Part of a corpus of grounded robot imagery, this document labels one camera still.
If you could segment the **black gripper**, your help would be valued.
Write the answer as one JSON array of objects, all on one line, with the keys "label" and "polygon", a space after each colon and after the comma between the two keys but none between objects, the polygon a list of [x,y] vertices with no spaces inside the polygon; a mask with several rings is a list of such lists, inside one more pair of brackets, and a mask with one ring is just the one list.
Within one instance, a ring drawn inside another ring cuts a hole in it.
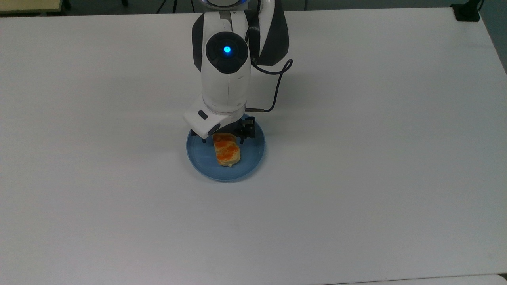
[{"label": "black gripper", "polygon": [[[239,119],[228,125],[225,125],[217,133],[231,133],[232,135],[238,135],[240,138],[240,145],[243,145],[246,139],[255,138],[255,117],[246,117],[246,119]],[[207,139],[202,139],[202,143],[206,144]]]}]

